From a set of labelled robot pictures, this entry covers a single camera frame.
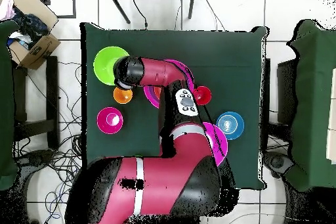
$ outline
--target pink plate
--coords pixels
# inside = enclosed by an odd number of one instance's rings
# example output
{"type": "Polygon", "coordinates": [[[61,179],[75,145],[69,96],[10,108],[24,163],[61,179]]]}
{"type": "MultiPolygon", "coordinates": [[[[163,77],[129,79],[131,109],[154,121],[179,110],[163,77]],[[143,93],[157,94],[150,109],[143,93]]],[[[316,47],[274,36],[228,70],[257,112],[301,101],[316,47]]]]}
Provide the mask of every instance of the pink plate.
{"type": "Polygon", "coordinates": [[[114,107],[106,107],[98,113],[97,126],[105,134],[117,133],[123,126],[123,115],[114,107]]]}
{"type": "Polygon", "coordinates": [[[205,134],[210,141],[211,149],[213,150],[213,156],[215,157],[216,165],[219,166],[228,154],[228,141],[226,140],[225,134],[221,131],[219,127],[211,123],[203,123],[205,126],[205,134]]]}
{"type": "MultiPolygon", "coordinates": [[[[187,84],[192,92],[194,90],[194,77],[189,68],[185,64],[177,60],[165,60],[165,61],[175,64],[186,74],[187,84]]],[[[150,103],[152,103],[156,108],[159,108],[160,100],[154,93],[154,86],[144,86],[144,94],[146,95],[146,98],[150,101],[150,103]]]]}

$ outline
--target pink bowl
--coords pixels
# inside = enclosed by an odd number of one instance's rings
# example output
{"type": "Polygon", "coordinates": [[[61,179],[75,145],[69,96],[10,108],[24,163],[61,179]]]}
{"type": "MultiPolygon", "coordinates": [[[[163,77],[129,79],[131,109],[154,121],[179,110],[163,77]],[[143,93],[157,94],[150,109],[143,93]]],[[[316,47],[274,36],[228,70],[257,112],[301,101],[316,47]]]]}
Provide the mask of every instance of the pink bowl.
{"type": "Polygon", "coordinates": [[[216,161],[216,165],[219,166],[225,156],[228,154],[228,140],[225,137],[225,134],[221,131],[219,127],[213,125],[211,123],[203,123],[205,126],[205,134],[207,135],[208,139],[210,140],[211,149],[213,150],[213,156],[216,161]]]}
{"type": "Polygon", "coordinates": [[[106,107],[98,113],[97,126],[105,134],[117,133],[123,126],[123,115],[114,107],[106,107]]]}

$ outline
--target silver band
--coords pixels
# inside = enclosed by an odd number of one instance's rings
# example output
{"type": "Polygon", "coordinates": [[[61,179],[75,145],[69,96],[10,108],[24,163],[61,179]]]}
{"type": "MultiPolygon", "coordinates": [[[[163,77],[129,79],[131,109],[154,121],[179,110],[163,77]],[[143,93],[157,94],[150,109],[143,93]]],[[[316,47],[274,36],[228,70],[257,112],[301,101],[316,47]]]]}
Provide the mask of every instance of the silver band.
{"type": "MultiPolygon", "coordinates": [[[[180,137],[181,135],[187,134],[187,133],[198,133],[200,135],[206,136],[205,131],[200,125],[183,125],[181,127],[178,127],[173,130],[171,133],[174,137],[174,140],[177,137],[180,137]]],[[[159,136],[159,143],[161,144],[162,142],[162,137],[159,136]]]]}
{"type": "MultiPolygon", "coordinates": [[[[136,158],[136,181],[144,180],[144,160],[142,158],[136,158]]],[[[134,202],[134,215],[139,215],[142,206],[143,189],[135,189],[135,202],[134,202]]]]}

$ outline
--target chair leg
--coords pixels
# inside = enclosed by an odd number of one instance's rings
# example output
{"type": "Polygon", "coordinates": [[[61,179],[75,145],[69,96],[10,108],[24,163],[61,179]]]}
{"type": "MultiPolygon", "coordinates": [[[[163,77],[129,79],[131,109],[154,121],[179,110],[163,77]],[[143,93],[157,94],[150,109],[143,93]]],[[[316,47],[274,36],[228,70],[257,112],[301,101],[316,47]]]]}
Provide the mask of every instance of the chair leg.
{"type": "Polygon", "coordinates": [[[115,4],[115,6],[119,9],[119,12],[122,14],[122,16],[124,17],[124,19],[126,20],[126,22],[128,24],[131,23],[131,21],[129,21],[127,15],[125,14],[125,12],[123,11],[123,8],[121,7],[121,5],[119,4],[119,2],[117,0],[112,0],[115,4]]]}
{"type": "Polygon", "coordinates": [[[190,5],[189,5],[189,15],[188,18],[192,18],[192,9],[194,8],[194,0],[190,0],[190,5]]]}

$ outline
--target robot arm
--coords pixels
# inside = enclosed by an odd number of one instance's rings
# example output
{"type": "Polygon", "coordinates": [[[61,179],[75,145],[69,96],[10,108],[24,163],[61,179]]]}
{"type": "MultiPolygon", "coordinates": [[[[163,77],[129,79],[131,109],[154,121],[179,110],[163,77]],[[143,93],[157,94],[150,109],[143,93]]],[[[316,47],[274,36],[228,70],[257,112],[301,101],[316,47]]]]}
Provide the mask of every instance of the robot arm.
{"type": "Polygon", "coordinates": [[[186,76],[173,63],[164,60],[125,56],[114,64],[115,85],[120,89],[135,86],[167,87],[186,76]]]}
{"type": "Polygon", "coordinates": [[[208,214],[219,201],[221,180],[184,73],[170,62],[127,56],[115,63],[114,75],[121,89],[163,87],[160,155],[103,158],[90,164],[86,177],[73,184],[67,224],[74,223],[79,205],[89,207],[82,213],[88,224],[123,224],[132,215],[208,214]],[[80,190],[84,203],[76,200],[80,190]]]}

